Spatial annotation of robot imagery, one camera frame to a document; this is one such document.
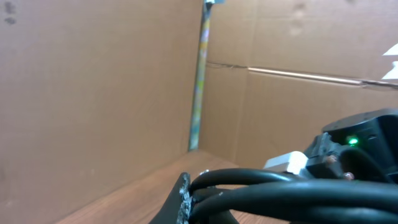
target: bundle of black cables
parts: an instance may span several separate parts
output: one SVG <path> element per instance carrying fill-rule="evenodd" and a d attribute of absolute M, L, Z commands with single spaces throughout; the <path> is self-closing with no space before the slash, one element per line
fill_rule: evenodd
<path fill-rule="evenodd" d="M 215 188 L 228 184 L 248 186 Z M 300 223 L 398 223 L 396 184 L 307 180 L 266 170 L 222 169 L 197 177 L 190 192 L 194 202 L 190 223 L 208 223 L 209 218 L 228 210 Z M 218 223 L 237 223 L 232 215 L 224 217 Z"/>

